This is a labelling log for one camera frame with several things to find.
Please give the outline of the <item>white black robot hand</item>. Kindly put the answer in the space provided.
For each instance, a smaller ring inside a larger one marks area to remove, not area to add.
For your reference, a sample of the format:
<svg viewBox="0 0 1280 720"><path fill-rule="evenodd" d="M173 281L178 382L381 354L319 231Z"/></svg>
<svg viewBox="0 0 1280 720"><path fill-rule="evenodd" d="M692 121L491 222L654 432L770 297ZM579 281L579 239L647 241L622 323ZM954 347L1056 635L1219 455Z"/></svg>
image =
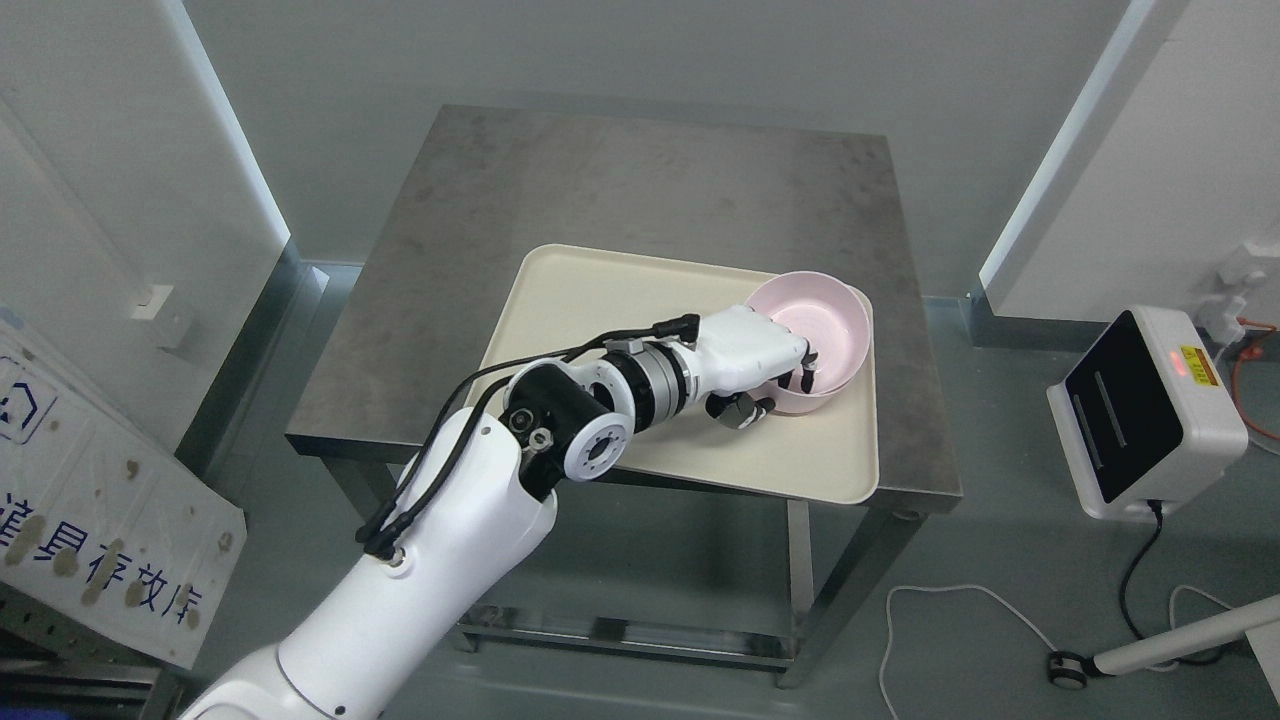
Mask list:
<svg viewBox="0 0 1280 720"><path fill-rule="evenodd" d="M776 414L778 400L763 387L810 378L819 357L809 340L741 304L701 316L698 337L678 343L676 354L687 372L690 400L733 430Z"/></svg>

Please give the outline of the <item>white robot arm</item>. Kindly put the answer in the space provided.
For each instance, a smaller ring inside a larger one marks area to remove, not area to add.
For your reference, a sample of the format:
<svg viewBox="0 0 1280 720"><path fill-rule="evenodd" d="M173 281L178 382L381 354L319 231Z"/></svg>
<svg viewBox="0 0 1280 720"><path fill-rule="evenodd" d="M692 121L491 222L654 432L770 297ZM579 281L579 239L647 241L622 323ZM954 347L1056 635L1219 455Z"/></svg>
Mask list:
<svg viewBox="0 0 1280 720"><path fill-rule="evenodd" d="M379 719L429 652L550 532L562 480L612 469L657 401L689 396L686 314L474 373L477 401L439 416L362 553L283 641L242 659L187 719Z"/></svg>

